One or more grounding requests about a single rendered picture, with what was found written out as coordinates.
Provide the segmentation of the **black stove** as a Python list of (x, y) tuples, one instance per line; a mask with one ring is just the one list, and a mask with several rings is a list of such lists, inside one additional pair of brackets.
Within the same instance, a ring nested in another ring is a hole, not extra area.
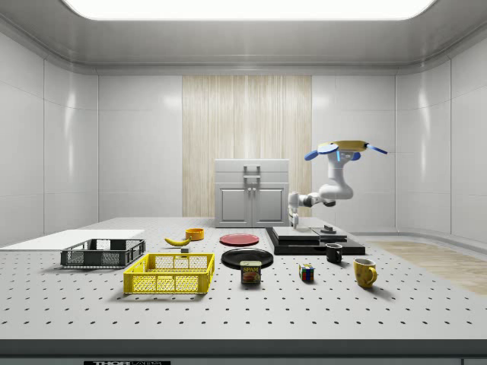
[[(275, 255), (325, 255), (326, 242), (316, 240), (280, 240), (271, 227), (266, 228), (266, 232), (274, 246)], [(354, 240), (338, 240), (337, 243), (342, 245), (343, 255), (365, 255), (366, 248)]]

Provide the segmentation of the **white cabinet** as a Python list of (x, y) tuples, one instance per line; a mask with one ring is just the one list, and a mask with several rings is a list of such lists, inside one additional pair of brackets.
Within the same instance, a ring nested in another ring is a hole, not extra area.
[(287, 159), (216, 159), (215, 226), (288, 225)]

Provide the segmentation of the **black mug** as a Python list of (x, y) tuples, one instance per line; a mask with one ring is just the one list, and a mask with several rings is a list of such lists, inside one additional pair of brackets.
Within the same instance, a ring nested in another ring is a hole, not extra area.
[(326, 259), (328, 262), (339, 264), (342, 261), (343, 246), (338, 243), (326, 244)]

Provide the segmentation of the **red plate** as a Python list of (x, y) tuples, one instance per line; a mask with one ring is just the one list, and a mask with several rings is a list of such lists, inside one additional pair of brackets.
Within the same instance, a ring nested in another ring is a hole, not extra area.
[(226, 246), (252, 246), (259, 242), (259, 237), (248, 233), (231, 233), (222, 236), (219, 242)]

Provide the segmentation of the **black plate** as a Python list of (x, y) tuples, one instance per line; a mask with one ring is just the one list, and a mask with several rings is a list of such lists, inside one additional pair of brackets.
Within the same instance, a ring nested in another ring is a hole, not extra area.
[(260, 261), (262, 268), (273, 263), (273, 255), (262, 249), (239, 248), (231, 249), (221, 255), (221, 261), (227, 267), (239, 269), (241, 261)]

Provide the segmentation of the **flat-sided can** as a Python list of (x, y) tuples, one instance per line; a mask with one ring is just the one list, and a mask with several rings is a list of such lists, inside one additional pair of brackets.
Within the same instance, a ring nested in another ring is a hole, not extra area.
[(242, 284), (259, 284), (261, 278), (262, 262), (256, 260), (246, 260), (240, 262), (240, 273)]

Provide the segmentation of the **yellow mug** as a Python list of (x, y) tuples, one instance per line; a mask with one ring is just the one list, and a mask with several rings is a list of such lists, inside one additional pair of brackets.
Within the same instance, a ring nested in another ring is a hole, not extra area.
[(354, 259), (355, 277), (358, 285), (363, 288), (372, 287), (377, 280), (376, 263), (370, 259)]

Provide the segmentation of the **yellow basket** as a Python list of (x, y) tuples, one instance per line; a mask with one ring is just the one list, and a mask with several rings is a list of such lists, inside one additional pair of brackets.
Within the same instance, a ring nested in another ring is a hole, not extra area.
[(123, 272), (126, 294), (205, 294), (215, 271), (213, 253), (149, 253)]

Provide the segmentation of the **dark grey basket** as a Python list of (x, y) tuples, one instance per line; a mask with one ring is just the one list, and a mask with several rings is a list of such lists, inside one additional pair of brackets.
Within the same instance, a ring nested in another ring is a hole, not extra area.
[(145, 241), (90, 239), (61, 251), (61, 265), (69, 268), (124, 268), (145, 252)]

